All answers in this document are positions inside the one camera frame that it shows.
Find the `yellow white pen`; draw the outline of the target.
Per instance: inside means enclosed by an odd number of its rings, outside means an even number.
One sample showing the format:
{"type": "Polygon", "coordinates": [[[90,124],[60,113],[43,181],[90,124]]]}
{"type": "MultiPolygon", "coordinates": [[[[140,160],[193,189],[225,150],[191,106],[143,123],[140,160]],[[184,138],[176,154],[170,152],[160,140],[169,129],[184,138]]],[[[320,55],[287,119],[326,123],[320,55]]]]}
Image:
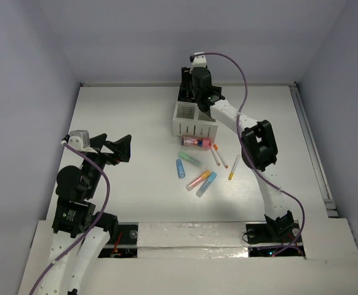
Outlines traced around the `yellow white pen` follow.
{"type": "Polygon", "coordinates": [[[231,168],[231,171],[230,171],[230,173],[229,173],[229,176],[228,176],[228,180],[229,180],[229,181],[232,180],[232,178],[233,178],[233,176],[234,176],[234,173],[235,173],[235,171],[236,171],[236,168],[237,168],[237,165],[238,165],[240,159],[241,159],[241,155],[238,154],[238,155],[236,156],[236,158],[235,158],[235,161],[234,161],[234,163],[233,163],[233,165],[232,165],[232,168],[231,168]]]}

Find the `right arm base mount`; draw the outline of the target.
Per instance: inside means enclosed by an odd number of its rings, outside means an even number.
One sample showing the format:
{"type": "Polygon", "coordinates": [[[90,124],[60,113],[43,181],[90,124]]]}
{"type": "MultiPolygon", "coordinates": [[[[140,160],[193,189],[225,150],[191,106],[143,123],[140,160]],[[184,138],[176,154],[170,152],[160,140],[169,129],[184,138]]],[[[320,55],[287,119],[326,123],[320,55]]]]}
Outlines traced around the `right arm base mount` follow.
{"type": "Polygon", "coordinates": [[[242,239],[249,247],[251,258],[271,258],[273,255],[291,243],[299,233],[299,225],[294,226],[279,237],[273,237],[268,232],[267,225],[263,223],[250,223],[246,225],[242,239]]]}

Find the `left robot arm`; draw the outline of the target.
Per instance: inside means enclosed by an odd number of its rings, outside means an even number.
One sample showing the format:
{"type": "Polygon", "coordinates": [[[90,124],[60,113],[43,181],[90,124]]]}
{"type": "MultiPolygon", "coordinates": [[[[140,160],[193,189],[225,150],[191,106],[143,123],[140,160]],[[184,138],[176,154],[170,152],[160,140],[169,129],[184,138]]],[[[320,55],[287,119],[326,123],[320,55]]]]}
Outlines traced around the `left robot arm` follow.
{"type": "Polygon", "coordinates": [[[132,137],[115,142],[107,137],[75,130],[61,141],[83,161],[57,174],[48,265],[30,294],[80,294],[103,247],[120,237],[117,216],[105,213],[111,185],[104,168],[129,162],[132,137]]]}

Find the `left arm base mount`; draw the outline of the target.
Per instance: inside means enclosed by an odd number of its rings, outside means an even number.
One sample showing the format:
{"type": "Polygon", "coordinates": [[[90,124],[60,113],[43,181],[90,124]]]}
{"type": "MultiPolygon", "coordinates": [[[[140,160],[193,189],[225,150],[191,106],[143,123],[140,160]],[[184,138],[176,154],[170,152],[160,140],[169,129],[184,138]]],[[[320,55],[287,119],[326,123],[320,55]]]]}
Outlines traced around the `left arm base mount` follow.
{"type": "Polygon", "coordinates": [[[119,223],[115,238],[100,251],[98,258],[136,258],[138,223],[119,223]]]}

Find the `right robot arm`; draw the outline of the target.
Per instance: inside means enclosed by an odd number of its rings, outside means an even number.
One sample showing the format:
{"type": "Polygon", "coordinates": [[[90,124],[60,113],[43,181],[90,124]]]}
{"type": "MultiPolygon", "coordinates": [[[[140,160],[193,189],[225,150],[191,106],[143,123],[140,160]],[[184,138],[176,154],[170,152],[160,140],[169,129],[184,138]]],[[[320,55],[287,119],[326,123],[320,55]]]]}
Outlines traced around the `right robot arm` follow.
{"type": "Polygon", "coordinates": [[[206,66],[182,67],[178,99],[183,98],[196,103],[202,113],[237,133],[241,147],[245,148],[241,151],[242,160],[253,170],[265,208],[265,222],[247,226],[248,242],[287,242],[295,222],[277,181],[278,149],[271,123],[241,114],[222,95],[222,88],[212,85],[206,66]]]}

